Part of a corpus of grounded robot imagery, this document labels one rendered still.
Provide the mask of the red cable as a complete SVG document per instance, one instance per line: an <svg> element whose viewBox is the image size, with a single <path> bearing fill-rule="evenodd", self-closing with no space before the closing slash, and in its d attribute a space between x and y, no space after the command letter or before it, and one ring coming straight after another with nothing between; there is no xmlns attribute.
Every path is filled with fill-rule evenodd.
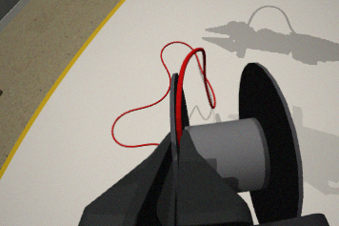
<svg viewBox="0 0 339 226"><path fill-rule="evenodd" d="M203 54L203 70L201 71L203 76L204 76L204 83L205 83L205 88L206 88L206 93L207 93L207 96L208 96L208 100L209 100L209 104L211 106L212 109L215 108L216 106L216 100L215 100L215 95L214 95L214 92L213 92L213 89L208 81L208 79L206 78L206 52L203 48L196 48L196 49L193 49L190 45L186 44L186 43L183 43L182 44L185 44L187 45L188 47L190 47L192 49L192 51L186 56L185 60L183 61L183 64L181 66L181 69L180 69L180 72L179 72L179 77L178 77L178 83L177 83L177 91L176 91L176 107L175 107L175 118L176 118L176 133L177 133L177 140L178 140L178 145L179 145L179 149L180 149L180 137L183 135L182 134L182 89L183 89L183 80L184 80L184 75L185 75L185 70L186 70L186 67L189 63L189 60L191 59L191 57L195 54L196 55L196 58L198 58L197 56L197 52L198 51L201 51L202 54ZM151 104L151 106L159 103L161 100L163 100L167 94L169 93L170 91L170 74L169 74L169 89L167 91L167 93L164 95L164 97L162 97L159 101ZM211 103L211 100L210 100L210 96L209 96L209 89L208 89L208 84L207 84L207 81L208 81L208 84L209 84L209 87L212 91L212 95L213 95L213 99L214 99L214 105L212 106L212 103ZM112 128L111 128L111 134L112 134L112 138L114 139L114 141L123 146L123 147L129 147L129 148L133 148L133 147L142 147L142 146L148 146L148 145L159 145L159 144L156 144L156 143L150 143L150 144L143 144L143 145L136 145L136 146L127 146L127 145L123 145L123 144L120 144L115 138L114 138L114 135L113 135L113 127L116 123L116 121L122 116L122 114L114 121L113 125L112 125Z"/></svg>

